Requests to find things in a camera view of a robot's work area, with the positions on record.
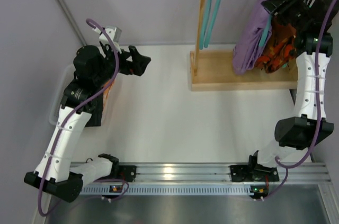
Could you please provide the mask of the purple trousers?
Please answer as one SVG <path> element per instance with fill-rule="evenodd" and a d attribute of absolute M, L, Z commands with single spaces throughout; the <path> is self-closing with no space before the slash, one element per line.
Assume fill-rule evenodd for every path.
<path fill-rule="evenodd" d="M 268 12 L 261 5 L 265 0 L 257 0 L 248 17 L 248 21 L 233 50 L 232 66 L 236 74 L 243 74 L 254 68 L 257 59 L 262 55 L 264 48 L 258 44 L 265 28 Z M 272 27 L 269 29 L 267 44 L 272 35 Z"/>

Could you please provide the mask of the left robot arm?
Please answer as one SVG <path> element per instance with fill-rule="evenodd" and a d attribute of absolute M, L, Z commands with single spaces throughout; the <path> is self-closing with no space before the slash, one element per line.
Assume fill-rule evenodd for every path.
<path fill-rule="evenodd" d="M 64 89 L 55 131 L 44 156 L 24 182 L 40 193 L 73 202 L 86 185 L 101 178 L 119 176 L 119 160 L 100 154 L 92 161 L 71 168 L 77 142 L 86 127 L 100 126 L 104 109 L 104 91 L 116 74 L 142 76 L 151 58 L 141 55 L 135 46 L 114 52 L 110 45 L 83 46 L 77 50 L 74 78 Z"/>

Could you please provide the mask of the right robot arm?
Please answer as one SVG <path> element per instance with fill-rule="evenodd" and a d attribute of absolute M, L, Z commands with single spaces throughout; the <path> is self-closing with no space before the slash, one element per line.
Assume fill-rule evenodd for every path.
<path fill-rule="evenodd" d="M 310 5 L 304 0 L 267 0 L 262 5 L 279 23 L 296 30 L 298 81 L 292 117 L 278 121 L 274 140 L 249 157 L 248 175 L 255 181 L 274 175 L 277 166 L 301 165 L 334 130 L 326 119 L 324 95 L 334 42 L 329 29 L 338 0 L 313 0 Z"/>

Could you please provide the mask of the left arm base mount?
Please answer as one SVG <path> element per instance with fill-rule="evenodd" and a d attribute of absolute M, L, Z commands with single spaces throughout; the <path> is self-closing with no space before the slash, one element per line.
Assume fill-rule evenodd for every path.
<path fill-rule="evenodd" d="M 119 179 L 126 182 L 133 182 L 136 178 L 137 166 L 135 165 L 115 165 L 109 175 L 100 177 L 98 181 Z"/>

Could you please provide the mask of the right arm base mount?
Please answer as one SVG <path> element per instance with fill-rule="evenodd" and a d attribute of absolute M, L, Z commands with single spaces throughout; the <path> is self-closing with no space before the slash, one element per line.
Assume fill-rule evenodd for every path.
<path fill-rule="evenodd" d="M 233 182 L 278 182 L 279 175 L 276 168 L 250 165 L 231 165 L 230 175 Z"/>

